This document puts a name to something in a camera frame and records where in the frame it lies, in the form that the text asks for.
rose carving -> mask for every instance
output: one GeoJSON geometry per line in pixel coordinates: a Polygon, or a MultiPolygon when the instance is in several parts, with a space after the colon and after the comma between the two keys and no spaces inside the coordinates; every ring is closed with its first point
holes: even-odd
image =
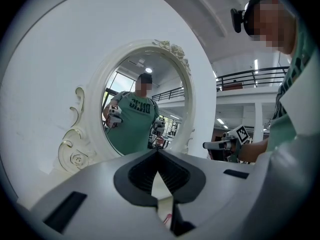
{"type": "Polygon", "coordinates": [[[182,50],[182,48],[178,45],[171,45],[171,51],[173,54],[175,54],[179,59],[183,59],[185,56],[185,52],[182,50]]]}
{"type": "Polygon", "coordinates": [[[161,42],[159,43],[159,46],[160,46],[161,48],[165,48],[165,49],[167,49],[167,50],[170,50],[170,41],[168,41],[168,40],[161,41],[161,42]]]}
{"type": "Polygon", "coordinates": [[[85,154],[74,154],[71,155],[70,162],[79,169],[82,169],[88,165],[88,157],[85,154]]]}

railing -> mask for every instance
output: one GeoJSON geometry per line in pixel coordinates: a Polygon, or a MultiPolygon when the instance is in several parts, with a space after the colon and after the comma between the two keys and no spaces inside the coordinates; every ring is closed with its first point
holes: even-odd
{"type": "Polygon", "coordinates": [[[159,93],[157,95],[152,96],[152,99],[156,102],[162,101],[162,100],[170,100],[172,98],[185,96],[185,90],[183,87],[179,87],[176,89],[168,90],[162,93],[159,93]]]}
{"type": "Polygon", "coordinates": [[[216,91],[242,89],[243,86],[261,87],[273,83],[282,83],[288,68],[288,66],[268,67],[217,76],[216,91]]]}
{"type": "MultiPolygon", "coordinates": [[[[263,87],[269,84],[280,84],[286,76],[288,68],[288,66],[268,67],[217,76],[216,91],[242,89],[243,86],[263,87]]],[[[152,96],[152,99],[159,102],[181,96],[185,96],[183,87],[159,93],[152,96]]]]}

hand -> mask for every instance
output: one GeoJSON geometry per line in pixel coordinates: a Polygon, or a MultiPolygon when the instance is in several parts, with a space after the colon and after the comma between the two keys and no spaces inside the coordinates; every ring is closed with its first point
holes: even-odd
{"type": "Polygon", "coordinates": [[[109,128],[116,128],[116,127],[118,127],[118,123],[113,123],[113,125],[111,126],[110,125],[110,116],[108,116],[107,117],[107,119],[106,119],[106,125],[109,127],[109,128]]]}
{"type": "Polygon", "coordinates": [[[230,150],[225,150],[225,151],[228,151],[229,153],[234,154],[236,152],[236,144],[231,142],[230,150]]]}

window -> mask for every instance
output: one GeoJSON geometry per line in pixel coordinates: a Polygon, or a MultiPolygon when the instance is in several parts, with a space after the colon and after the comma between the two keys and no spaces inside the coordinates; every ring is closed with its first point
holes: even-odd
{"type": "Polygon", "coordinates": [[[107,99],[106,99],[106,103],[105,103],[105,105],[104,105],[104,108],[110,103],[110,101],[111,101],[111,99],[113,98],[114,96],[112,95],[112,94],[109,94],[108,95],[108,97],[107,97],[107,99]]]}
{"type": "Polygon", "coordinates": [[[131,87],[130,92],[134,92],[136,90],[136,81],[133,81],[133,85],[131,87]]]}
{"type": "Polygon", "coordinates": [[[113,74],[111,75],[109,81],[106,83],[106,87],[110,89],[111,85],[113,84],[115,77],[118,73],[115,71],[113,72],[113,74]]]}
{"type": "Polygon", "coordinates": [[[129,92],[133,83],[134,81],[132,79],[118,73],[116,74],[110,89],[118,93],[122,91],[129,92]]]}

